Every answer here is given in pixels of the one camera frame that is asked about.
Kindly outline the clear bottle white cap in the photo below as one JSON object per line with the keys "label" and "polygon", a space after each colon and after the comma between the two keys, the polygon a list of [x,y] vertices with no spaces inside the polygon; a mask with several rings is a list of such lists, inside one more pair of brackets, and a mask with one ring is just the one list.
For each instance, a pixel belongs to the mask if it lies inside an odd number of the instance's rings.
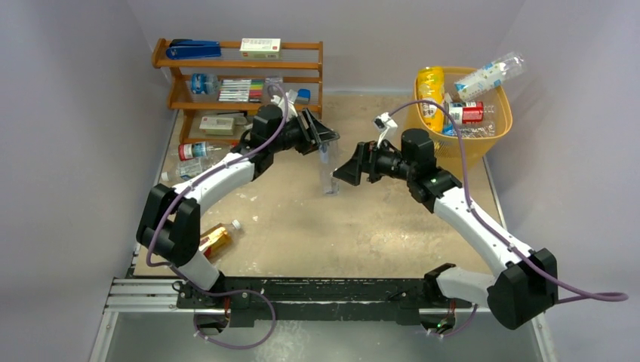
{"label": "clear bottle white cap", "polygon": [[338,181],[333,177],[338,167],[339,153],[337,140],[321,144],[318,148],[320,184],[324,195],[332,196],[339,192]]}

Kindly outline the yellow plastic bottle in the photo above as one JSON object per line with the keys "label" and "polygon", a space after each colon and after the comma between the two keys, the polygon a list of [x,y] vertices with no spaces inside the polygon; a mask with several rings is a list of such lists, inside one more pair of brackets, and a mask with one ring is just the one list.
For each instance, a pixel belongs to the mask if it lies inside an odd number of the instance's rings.
{"label": "yellow plastic bottle", "polygon": [[[444,104],[445,72],[441,66],[421,69],[416,80],[417,99],[428,100],[440,106]],[[444,115],[431,103],[420,104],[420,116],[424,124],[432,131],[441,133],[444,127]]]}

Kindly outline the clear bottle red label red cap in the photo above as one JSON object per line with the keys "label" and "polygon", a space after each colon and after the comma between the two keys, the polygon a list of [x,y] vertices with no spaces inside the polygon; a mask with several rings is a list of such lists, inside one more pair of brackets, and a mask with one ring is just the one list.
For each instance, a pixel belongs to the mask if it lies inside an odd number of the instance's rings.
{"label": "clear bottle red label red cap", "polygon": [[448,103],[448,113],[457,125],[477,125],[484,121],[492,121],[495,106],[484,102]]}

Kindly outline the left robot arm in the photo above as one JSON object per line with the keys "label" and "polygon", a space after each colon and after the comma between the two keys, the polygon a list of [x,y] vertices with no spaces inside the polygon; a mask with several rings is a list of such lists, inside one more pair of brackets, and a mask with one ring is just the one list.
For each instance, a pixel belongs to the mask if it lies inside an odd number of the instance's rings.
{"label": "left robot arm", "polygon": [[221,161],[174,187],[158,184],[150,189],[137,242],[149,256],[160,256],[165,265],[193,283],[195,297],[205,308],[218,307],[225,298],[223,274],[199,249],[202,215],[230,192],[260,177],[276,153],[293,149],[307,155],[339,138],[309,109],[291,117],[277,105],[261,106],[251,128]]}

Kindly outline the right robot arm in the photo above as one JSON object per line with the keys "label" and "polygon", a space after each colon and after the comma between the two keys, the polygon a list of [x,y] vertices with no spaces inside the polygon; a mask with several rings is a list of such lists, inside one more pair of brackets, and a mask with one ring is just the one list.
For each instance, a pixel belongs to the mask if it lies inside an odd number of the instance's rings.
{"label": "right robot arm", "polygon": [[388,140],[360,142],[333,177],[357,186],[365,177],[404,181],[411,197],[452,226],[479,254],[490,274],[446,264],[425,276],[423,295],[432,306],[462,299],[488,308],[504,327],[515,330],[558,304],[557,260],[547,249],[533,250],[508,233],[468,198],[462,183],[437,166],[435,146],[423,129],[402,133],[401,146]]}

